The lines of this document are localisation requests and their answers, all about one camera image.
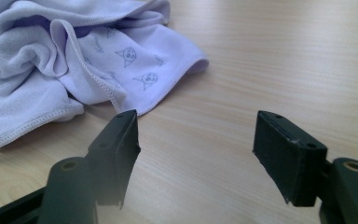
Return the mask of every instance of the clamp jaw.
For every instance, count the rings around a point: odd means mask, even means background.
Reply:
[[[96,203],[123,206],[138,144],[136,111],[116,115],[85,158],[57,162],[48,183],[0,208],[0,224],[94,224]]]
[[[259,111],[254,154],[286,203],[314,206],[322,200],[323,224],[358,223],[358,161],[327,161],[327,147],[281,115]]]

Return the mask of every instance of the wooden table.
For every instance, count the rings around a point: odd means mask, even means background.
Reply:
[[[139,118],[142,152],[121,211],[100,223],[319,223],[286,205],[252,153],[258,110],[281,114],[358,160],[358,1],[172,0],[169,27],[209,56]],[[57,161],[84,156],[116,112],[106,103],[0,149],[0,206],[44,187]]]

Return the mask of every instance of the fabric fold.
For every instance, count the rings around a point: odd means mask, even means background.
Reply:
[[[153,109],[204,53],[165,26],[165,0],[0,1],[0,147],[110,101]]]

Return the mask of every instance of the screw hole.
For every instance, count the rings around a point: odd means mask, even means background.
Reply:
[[[68,161],[61,166],[61,169],[63,171],[70,171],[70,170],[75,169],[76,167],[77,167],[76,161]]]
[[[358,172],[358,162],[356,161],[345,161],[344,166],[354,172]]]
[[[312,144],[312,143],[308,143],[308,144],[307,144],[307,147],[316,148],[316,145],[315,145],[315,144]]]

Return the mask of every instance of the black plastic part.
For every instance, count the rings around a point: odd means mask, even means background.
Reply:
[[[86,158],[59,161],[45,188],[1,207],[0,224],[97,223],[95,201],[123,205],[140,151],[136,111],[116,115]]]
[[[334,160],[330,182],[345,222],[358,223],[358,161]]]
[[[37,223],[97,223],[90,169],[84,158],[65,159],[51,168]]]
[[[281,115],[259,111],[254,154],[293,206],[314,206],[327,147]]]
[[[12,203],[0,207],[0,223],[36,223],[44,192],[45,188],[36,190]]]
[[[98,204],[123,205],[140,151],[135,110],[115,116],[92,142],[86,160]]]
[[[39,189],[0,207],[0,223],[35,224],[39,216],[44,189]]]

